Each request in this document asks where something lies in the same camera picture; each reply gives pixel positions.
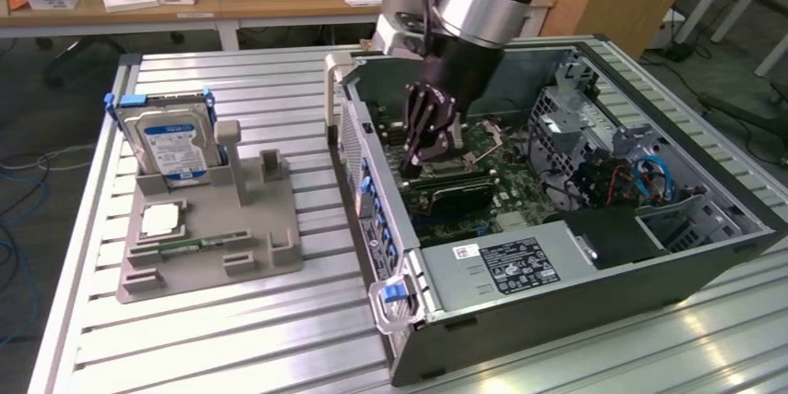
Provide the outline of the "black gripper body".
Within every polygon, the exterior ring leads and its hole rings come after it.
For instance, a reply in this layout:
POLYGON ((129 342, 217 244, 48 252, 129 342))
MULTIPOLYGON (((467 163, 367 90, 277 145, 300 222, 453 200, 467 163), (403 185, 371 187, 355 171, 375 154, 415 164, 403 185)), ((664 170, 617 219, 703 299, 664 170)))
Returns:
POLYGON ((467 41, 436 41, 423 62, 421 80, 456 100, 467 113, 481 97, 503 60, 503 49, 467 41))

